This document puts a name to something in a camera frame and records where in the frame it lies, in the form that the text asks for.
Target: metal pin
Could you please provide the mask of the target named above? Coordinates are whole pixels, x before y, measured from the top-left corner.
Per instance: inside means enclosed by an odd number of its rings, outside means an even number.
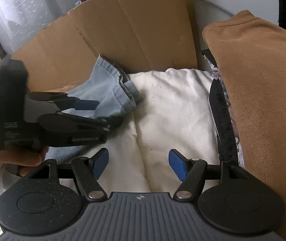
[[[103,191],[100,191],[100,190],[95,190],[95,191],[92,191],[88,194],[88,196],[91,198],[91,199],[100,199],[104,196],[104,193]]]
[[[176,193],[176,196],[179,198],[179,199],[189,199],[192,194],[189,192],[189,191],[179,191]]]

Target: hand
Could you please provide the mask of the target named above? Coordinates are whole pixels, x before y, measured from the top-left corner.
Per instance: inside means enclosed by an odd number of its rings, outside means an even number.
[[[29,150],[11,147],[8,150],[0,150],[0,168],[3,164],[16,164],[23,166],[20,169],[21,175],[26,175],[34,166],[38,166],[45,159],[47,148],[41,153],[34,153]]]

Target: white logo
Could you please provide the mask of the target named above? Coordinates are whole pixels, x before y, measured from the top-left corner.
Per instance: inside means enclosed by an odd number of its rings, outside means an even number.
[[[142,200],[142,199],[145,198],[145,196],[143,196],[143,195],[138,195],[136,198],[139,199],[139,200]]]
[[[18,122],[4,122],[5,129],[18,128]]]

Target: ribbed grey platform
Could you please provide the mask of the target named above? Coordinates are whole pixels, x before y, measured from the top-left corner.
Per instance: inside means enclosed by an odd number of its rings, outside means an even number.
[[[173,201],[168,193],[112,193],[109,200],[89,204],[79,220],[43,237],[4,233],[0,241],[282,241],[275,233],[241,238],[205,224],[193,205]]]

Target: white fabric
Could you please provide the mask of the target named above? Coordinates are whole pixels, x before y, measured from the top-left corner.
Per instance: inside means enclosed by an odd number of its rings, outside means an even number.
[[[168,163],[168,153],[176,148],[187,158],[201,158],[219,164],[214,122],[208,104],[212,77],[200,70],[150,71],[130,75],[142,95],[137,108],[105,144],[91,149],[92,157],[105,147],[109,164],[98,180],[107,194],[123,192],[170,192],[180,181]],[[0,192],[8,186],[2,177]],[[75,188],[72,180],[61,180]],[[216,182],[207,182],[205,189]]]
[[[208,96],[213,78],[200,70],[150,71],[130,75],[142,95],[134,110],[137,144],[151,192],[170,192],[180,181],[168,162],[169,150],[219,164]],[[206,182],[204,189],[215,182]]]

